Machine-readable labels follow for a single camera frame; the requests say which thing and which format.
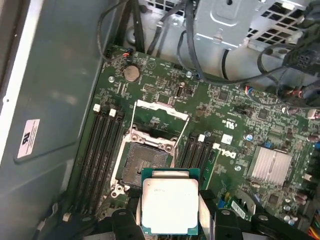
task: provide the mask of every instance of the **motherboard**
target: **motherboard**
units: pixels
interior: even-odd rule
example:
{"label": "motherboard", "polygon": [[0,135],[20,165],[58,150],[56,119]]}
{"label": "motherboard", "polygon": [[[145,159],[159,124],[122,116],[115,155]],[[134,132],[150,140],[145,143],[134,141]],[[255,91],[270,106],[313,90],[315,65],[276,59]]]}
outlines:
{"label": "motherboard", "polygon": [[[309,136],[319,125],[308,111],[261,106],[245,86],[211,85],[180,65],[127,52],[113,46],[115,60],[102,66],[70,182],[72,211],[102,219],[125,207],[143,168],[199,168],[201,188],[219,207],[250,220],[250,197],[294,225],[314,187]],[[252,96],[275,102],[262,91]]]}

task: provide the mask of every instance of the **ram slot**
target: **ram slot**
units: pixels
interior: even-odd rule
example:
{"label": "ram slot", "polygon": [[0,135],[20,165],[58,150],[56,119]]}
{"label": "ram slot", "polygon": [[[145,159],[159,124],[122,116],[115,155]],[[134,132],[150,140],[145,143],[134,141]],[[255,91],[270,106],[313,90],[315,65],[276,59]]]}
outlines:
{"label": "ram slot", "polygon": [[199,162],[203,157],[203,153],[204,153],[205,149],[206,149],[205,144],[203,142],[198,141],[196,144],[194,154],[192,156],[192,160],[191,160],[188,168],[190,168],[190,169],[198,168]]}
{"label": "ram slot", "polygon": [[101,199],[104,187],[108,181],[107,172],[110,171],[111,164],[115,157],[117,144],[123,136],[123,119],[124,114],[121,112],[118,112],[115,117],[112,117],[113,125],[108,134],[108,141],[105,145],[103,158],[95,181],[94,191],[91,195],[89,214],[96,213],[99,200]]}
{"label": "ram slot", "polygon": [[188,162],[190,161],[190,157],[192,156],[191,153],[193,152],[196,144],[197,144],[197,139],[194,136],[189,136],[185,143],[184,150],[177,168],[185,168],[185,166],[188,165]]}
{"label": "ram slot", "polygon": [[97,143],[97,148],[94,153],[91,169],[89,172],[88,180],[87,180],[87,183],[85,186],[84,195],[83,195],[82,202],[81,202],[82,203],[81,212],[83,214],[86,214],[88,211],[87,206],[88,206],[93,188],[95,186],[95,178],[98,174],[99,165],[100,165],[100,162],[103,157],[103,152],[104,152],[106,143],[108,141],[108,132],[109,132],[111,125],[112,125],[111,118],[104,115],[103,127],[101,129],[101,133],[100,133],[99,140]]}
{"label": "ram slot", "polygon": [[198,162],[197,168],[200,169],[200,176],[204,174],[205,167],[207,162],[214,157],[214,151],[212,149],[213,144],[210,142],[205,143],[205,149],[202,153],[202,156]]}
{"label": "ram slot", "polygon": [[93,126],[91,129],[89,142],[87,144],[85,156],[82,163],[82,170],[80,174],[80,179],[77,187],[77,192],[74,198],[74,207],[75,209],[78,208],[82,196],[84,194],[85,185],[88,179],[88,173],[92,164],[93,156],[95,149],[97,147],[97,142],[99,140],[99,135],[101,132],[101,127],[103,126],[104,118],[97,114],[94,116]]}

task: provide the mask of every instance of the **red wire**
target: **red wire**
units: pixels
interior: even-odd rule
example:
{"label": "red wire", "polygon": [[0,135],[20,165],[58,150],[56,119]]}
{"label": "red wire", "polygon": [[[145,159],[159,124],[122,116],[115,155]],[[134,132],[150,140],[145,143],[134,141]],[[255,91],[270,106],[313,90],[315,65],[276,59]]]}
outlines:
{"label": "red wire", "polygon": [[309,230],[308,231],[308,235],[310,236],[310,237],[313,237],[314,239],[316,239],[316,237],[313,235],[313,233]]}

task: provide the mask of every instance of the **metal case panel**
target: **metal case panel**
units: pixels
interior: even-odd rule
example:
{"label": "metal case panel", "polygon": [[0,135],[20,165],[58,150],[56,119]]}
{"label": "metal case panel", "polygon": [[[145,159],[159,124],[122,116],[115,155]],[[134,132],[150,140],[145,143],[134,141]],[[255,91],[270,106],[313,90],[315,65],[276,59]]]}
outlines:
{"label": "metal case panel", "polygon": [[[67,188],[101,58],[97,22],[113,0],[31,0],[1,110],[1,239],[31,239]],[[105,19],[114,37],[119,11]],[[40,119],[34,147],[17,158],[27,120]]]}

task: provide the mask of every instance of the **wire bundle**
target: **wire bundle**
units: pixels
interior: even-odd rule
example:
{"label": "wire bundle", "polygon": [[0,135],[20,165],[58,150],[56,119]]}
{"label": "wire bundle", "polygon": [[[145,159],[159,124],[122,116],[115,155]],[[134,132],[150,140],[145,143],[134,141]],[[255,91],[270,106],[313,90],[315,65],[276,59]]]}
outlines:
{"label": "wire bundle", "polygon": [[314,215],[313,222],[309,228],[308,235],[314,239],[320,240],[320,216],[319,211]]}
{"label": "wire bundle", "polygon": [[249,95],[253,91],[253,89],[254,88],[251,86],[245,86],[245,90],[244,90],[245,95]]}
{"label": "wire bundle", "polygon": [[247,95],[247,97],[253,101],[254,103],[256,104],[259,104],[259,105],[262,105],[262,106],[266,106],[266,107],[276,107],[276,106],[280,106],[282,105],[281,103],[263,103],[261,102],[260,100],[257,101],[253,98],[252,96],[252,92],[253,92],[254,88],[251,87],[251,86],[245,86],[245,89],[244,89],[244,93],[245,95]]}

